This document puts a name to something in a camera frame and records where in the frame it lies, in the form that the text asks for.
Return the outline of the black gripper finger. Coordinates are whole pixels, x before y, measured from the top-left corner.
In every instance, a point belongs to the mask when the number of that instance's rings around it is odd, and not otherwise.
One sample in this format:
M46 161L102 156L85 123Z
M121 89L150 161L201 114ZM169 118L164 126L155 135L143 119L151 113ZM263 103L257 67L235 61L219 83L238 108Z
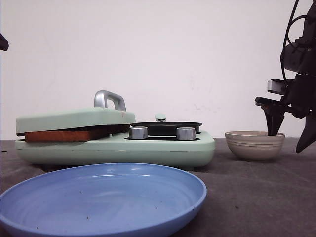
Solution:
M268 135L276 136L284 120L284 107L279 105L264 105L261 108L266 116Z
M305 127L296 146L296 153L302 152L316 140L316 116L306 116Z
M8 40L2 34L0 34L0 50L7 51L8 48L9 48Z

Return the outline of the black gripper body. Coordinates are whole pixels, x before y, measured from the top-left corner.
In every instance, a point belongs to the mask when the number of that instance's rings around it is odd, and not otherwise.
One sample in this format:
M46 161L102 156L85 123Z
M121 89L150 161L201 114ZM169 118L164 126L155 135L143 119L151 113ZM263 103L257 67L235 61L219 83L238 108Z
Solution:
M279 101L256 97L255 105L260 107L264 105L279 105L284 107L285 113L291 113L299 119L310 115L316 107L316 78L297 74L294 79L287 80L287 93L286 95L281 95Z

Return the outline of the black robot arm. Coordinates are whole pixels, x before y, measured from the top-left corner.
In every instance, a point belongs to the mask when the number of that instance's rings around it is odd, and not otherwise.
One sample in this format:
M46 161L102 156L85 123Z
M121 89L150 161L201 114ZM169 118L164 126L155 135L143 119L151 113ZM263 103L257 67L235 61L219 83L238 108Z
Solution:
M296 146L300 153L316 140L316 4L308 12L294 17L298 1L295 1L280 55L281 71L295 72L293 79L283 75L282 79L268 81L267 91L281 95L280 100L256 97L255 104L264 111L269 136L277 135L285 113L305 119L305 127ZM302 35L290 41L289 31L298 20L303 19Z

